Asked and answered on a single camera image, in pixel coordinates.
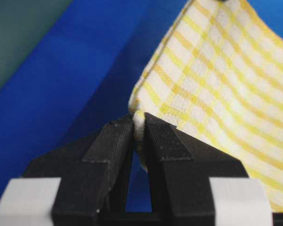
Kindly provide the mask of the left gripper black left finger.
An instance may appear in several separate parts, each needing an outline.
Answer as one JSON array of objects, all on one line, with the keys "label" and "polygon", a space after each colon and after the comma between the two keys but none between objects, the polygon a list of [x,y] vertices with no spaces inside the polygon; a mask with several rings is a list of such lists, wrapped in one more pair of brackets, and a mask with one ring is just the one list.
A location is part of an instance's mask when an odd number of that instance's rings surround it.
[{"label": "left gripper black left finger", "polygon": [[118,180],[121,193],[113,203],[123,210],[133,128],[127,114],[31,160],[0,198],[0,226],[95,226]]}]

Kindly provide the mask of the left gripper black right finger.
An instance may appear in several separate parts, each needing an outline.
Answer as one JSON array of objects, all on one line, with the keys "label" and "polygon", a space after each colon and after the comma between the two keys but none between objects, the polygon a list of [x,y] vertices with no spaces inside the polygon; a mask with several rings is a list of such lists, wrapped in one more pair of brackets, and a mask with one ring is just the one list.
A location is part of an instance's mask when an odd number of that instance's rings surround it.
[{"label": "left gripper black right finger", "polygon": [[172,226],[269,226],[261,182],[240,160],[145,115],[152,210]]}]

